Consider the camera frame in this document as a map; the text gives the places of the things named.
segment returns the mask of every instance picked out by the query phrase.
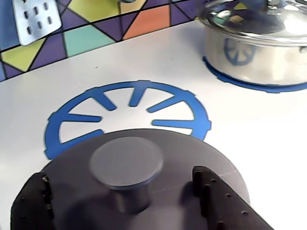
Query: colorful tile backsplash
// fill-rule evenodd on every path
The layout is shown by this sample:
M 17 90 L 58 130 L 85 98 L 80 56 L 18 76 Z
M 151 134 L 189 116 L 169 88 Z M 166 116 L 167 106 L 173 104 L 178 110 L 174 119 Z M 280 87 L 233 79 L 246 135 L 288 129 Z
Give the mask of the colorful tile backsplash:
M 62 27 L 28 46 L 20 46 L 12 1 L 2 0 L 0 81 L 115 42 L 195 20 L 199 1 L 57 0 Z

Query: white spatula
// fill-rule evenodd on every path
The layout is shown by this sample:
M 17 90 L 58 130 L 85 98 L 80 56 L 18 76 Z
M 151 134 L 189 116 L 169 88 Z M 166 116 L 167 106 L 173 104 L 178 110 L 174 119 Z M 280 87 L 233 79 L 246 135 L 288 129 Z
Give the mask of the white spatula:
M 62 25 L 55 0 L 12 0 L 19 42 L 26 46 Z

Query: cooking pot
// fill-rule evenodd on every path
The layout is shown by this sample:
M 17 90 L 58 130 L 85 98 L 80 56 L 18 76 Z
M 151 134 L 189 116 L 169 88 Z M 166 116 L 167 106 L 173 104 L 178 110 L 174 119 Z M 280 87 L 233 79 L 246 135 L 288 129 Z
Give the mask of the cooking pot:
M 307 1 L 216 0 L 199 19 L 214 70 L 258 85 L 307 82 Z

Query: dark gray lid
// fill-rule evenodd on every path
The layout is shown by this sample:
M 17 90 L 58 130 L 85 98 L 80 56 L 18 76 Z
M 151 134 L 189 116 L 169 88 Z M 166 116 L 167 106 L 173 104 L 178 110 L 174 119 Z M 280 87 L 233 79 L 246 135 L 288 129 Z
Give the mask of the dark gray lid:
M 215 0 L 204 6 L 199 19 L 250 44 L 307 45 L 307 0 Z

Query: round knob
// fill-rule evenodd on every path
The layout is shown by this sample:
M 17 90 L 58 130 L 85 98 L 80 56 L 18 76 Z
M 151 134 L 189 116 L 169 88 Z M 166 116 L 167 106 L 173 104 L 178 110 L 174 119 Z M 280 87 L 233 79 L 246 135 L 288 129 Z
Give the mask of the round knob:
M 111 190 L 116 207 L 137 213 L 150 204 L 149 183 L 163 167 L 163 154 L 151 141 L 139 137 L 114 139 L 90 159 L 92 175 Z

